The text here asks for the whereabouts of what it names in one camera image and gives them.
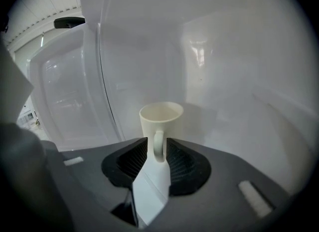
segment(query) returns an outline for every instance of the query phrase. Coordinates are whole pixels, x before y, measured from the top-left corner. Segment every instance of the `ceiling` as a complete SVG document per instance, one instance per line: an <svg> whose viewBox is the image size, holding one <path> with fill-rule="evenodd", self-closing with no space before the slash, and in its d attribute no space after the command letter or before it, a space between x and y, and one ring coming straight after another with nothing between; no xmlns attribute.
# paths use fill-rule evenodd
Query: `ceiling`
<svg viewBox="0 0 319 232"><path fill-rule="evenodd" d="M80 0L16 0L8 13L7 33L2 32L1 38L8 47L41 22L56 18L59 14L72 14L73 9L79 10L80 7Z"/></svg>

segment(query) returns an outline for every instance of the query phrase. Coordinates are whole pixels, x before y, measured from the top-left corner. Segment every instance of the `white plastic panel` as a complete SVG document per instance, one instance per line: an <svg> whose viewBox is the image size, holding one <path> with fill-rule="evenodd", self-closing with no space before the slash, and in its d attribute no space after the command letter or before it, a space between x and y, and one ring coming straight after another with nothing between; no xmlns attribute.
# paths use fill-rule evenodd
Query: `white plastic panel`
<svg viewBox="0 0 319 232"><path fill-rule="evenodd" d="M32 101L60 151L119 140L99 68L97 36L85 24L50 41L29 63Z"/></svg>
<svg viewBox="0 0 319 232"><path fill-rule="evenodd" d="M125 139L142 136L144 105L178 102L180 138L234 153L290 193L300 189L319 124L318 54L292 0L105 0L100 43ZM292 146L285 139L296 134Z"/></svg>

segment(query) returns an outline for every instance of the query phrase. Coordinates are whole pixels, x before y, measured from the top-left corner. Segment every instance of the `white mug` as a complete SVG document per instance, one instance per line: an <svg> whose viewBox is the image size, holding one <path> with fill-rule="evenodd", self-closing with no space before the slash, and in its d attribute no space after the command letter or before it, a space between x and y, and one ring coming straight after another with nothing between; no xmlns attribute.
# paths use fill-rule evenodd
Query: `white mug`
<svg viewBox="0 0 319 232"><path fill-rule="evenodd" d="M157 102L140 110L143 136L148 138L148 155L153 153L158 162L164 162L167 137L176 137L180 130L177 119L184 109L177 103Z"/></svg>

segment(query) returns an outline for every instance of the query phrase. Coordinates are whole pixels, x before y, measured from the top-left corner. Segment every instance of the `mug handle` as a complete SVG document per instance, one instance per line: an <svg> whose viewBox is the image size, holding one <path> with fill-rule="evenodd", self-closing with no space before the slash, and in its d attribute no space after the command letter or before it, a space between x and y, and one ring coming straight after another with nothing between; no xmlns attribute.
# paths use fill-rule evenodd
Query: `mug handle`
<svg viewBox="0 0 319 232"><path fill-rule="evenodd" d="M164 139L164 132L156 131L154 135L154 141L153 141L153 150L154 150L154 156L158 162L164 162L163 139Z"/></svg>

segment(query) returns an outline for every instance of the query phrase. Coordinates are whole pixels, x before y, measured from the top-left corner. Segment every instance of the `white strip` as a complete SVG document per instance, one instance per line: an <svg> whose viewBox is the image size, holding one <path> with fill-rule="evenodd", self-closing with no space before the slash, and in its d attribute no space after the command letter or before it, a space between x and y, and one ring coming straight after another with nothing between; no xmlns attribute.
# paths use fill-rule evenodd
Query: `white strip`
<svg viewBox="0 0 319 232"><path fill-rule="evenodd" d="M65 164L66 166L72 166L72 165L75 165L75 164L77 164L77 163L81 163L81 162L83 162L83 161L84 161L83 158L77 157L77 158L72 158L72 159L69 159L69 160L64 161L64 164Z"/></svg>
<svg viewBox="0 0 319 232"><path fill-rule="evenodd" d="M271 213L273 209L267 204L249 181L242 181L238 187L259 218L263 218Z"/></svg>

